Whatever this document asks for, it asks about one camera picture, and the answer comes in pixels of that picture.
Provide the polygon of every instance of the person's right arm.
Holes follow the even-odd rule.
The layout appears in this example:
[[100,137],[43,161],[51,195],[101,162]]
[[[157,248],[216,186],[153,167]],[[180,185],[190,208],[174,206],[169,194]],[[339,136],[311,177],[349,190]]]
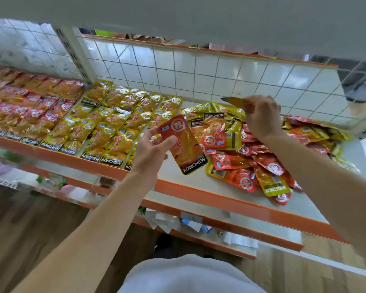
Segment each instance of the person's right arm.
[[296,142],[281,128],[272,97],[245,104],[252,134],[278,157],[330,225],[366,260],[366,179]]

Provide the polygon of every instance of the person's left arm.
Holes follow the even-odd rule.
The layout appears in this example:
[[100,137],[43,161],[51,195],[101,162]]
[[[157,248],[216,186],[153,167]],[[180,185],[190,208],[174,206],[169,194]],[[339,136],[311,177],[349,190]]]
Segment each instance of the person's left arm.
[[175,136],[151,143],[157,133],[156,128],[145,132],[126,178],[12,293],[91,293],[97,289],[142,199],[155,185],[166,152],[176,144]]

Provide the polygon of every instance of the barcode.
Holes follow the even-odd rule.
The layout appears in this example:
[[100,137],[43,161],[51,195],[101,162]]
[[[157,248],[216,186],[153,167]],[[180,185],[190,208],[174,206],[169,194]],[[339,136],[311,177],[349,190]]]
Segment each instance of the barcode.
[[309,132],[312,129],[310,127],[301,127],[300,130],[302,130],[303,132]]
[[273,178],[273,180],[274,180],[275,183],[281,183],[281,180],[279,179],[278,176],[272,175],[272,178]]
[[214,172],[214,174],[215,174],[215,175],[217,175],[217,176],[220,176],[220,177],[225,178],[225,176],[226,176],[226,171],[223,171],[223,170],[221,170],[221,169],[216,169],[216,170],[215,170],[215,172]]

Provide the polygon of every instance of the person's right hand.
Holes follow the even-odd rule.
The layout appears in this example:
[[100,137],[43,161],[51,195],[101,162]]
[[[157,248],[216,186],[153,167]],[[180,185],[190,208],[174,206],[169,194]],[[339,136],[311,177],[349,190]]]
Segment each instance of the person's right hand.
[[244,98],[245,121],[250,132],[265,144],[267,137],[283,136],[280,118],[281,106],[272,96],[248,96]]

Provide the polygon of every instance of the wooden floor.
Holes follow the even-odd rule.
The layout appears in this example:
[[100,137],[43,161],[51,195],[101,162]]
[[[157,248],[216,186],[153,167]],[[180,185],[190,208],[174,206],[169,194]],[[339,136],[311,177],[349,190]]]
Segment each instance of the wooden floor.
[[[0,293],[10,292],[87,213],[87,209],[48,196],[0,187]],[[97,292],[116,293],[128,271],[149,256],[158,235],[132,225]],[[265,246],[260,246],[256,261],[177,238],[173,247],[176,256],[212,255],[229,262],[269,293],[366,292],[366,277]]]

